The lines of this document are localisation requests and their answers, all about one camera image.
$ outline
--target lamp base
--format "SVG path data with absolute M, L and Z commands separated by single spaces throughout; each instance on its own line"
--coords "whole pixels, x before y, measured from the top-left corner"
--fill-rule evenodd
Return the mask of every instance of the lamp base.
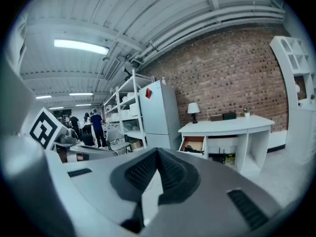
M 197 123 L 196 114 L 193 113 L 192 116 L 193 116 L 193 124 L 196 124 Z

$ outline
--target ceiling light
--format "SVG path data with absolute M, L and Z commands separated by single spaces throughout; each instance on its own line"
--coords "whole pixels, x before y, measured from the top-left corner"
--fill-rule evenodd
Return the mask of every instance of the ceiling light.
M 49 108 L 50 110 L 57 110 L 57 109 L 63 109 L 64 107 L 52 107 L 52 108 Z
M 88 44 L 80 41 L 66 40 L 66 39 L 55 39 L 54 40 L 55 47 L 64 47 L 64 48 L 74 48 L 85 51 L 90 51 L 94 53 L 107 55 L 109 49 L 104 46 Z
M 93 93 L 69 93 L 70 96 L 92 96 Z
M 76 106 L 90 106 L 91 104 L 85 104 L 85 105 L 76 105 Z
M 42 99 L 42 98 L 50 98 L 51 96 L 40 96 L 40 97 L 36 97 L 36 99 Z

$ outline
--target blue shirt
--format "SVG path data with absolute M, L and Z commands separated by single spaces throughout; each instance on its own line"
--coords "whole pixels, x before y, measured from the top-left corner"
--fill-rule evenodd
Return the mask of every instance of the blue shirt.
M 98 114 L 92 115 L 90 117 L 90 121 L 93 124 L 93 130 L 95 131 L 102 131 L 102 125 L 101 125 L 101 116 Z

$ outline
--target white corrugated ceiling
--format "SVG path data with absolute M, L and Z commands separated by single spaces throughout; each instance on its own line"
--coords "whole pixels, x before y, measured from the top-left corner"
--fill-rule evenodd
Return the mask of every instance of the white corrugated ceiling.
M 271 0 L 217 1 L 215 9 L 254 2 L 272 6 Z M 46 99 L 48 106 L 102 103 L 110 87 L 123 79 L 117 73 L 120 76 L 105 80 L 116 58 L 121 61 L 119 69 L 151 41 L 215 9 L 211 0 L 37 0 L 29 7 L 21 77 L 37 95 L 53 96 Z M 103 61 L 105 56 L 100 54 L 55 48 L 55 38 L 107 46 L 109 61 Z M 72 97 L 69 92 L 95 95 Z

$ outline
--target red sticker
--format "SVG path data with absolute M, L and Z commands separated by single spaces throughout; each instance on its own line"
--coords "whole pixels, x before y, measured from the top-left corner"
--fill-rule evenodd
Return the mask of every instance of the red sticker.
M 147 97 L 148 99 L 150 99 L 151 95 L 152 95 L 152 91 L 147 88 L 147 89 L 146 89 L 146 95 L 145 95 L 145 97 Z

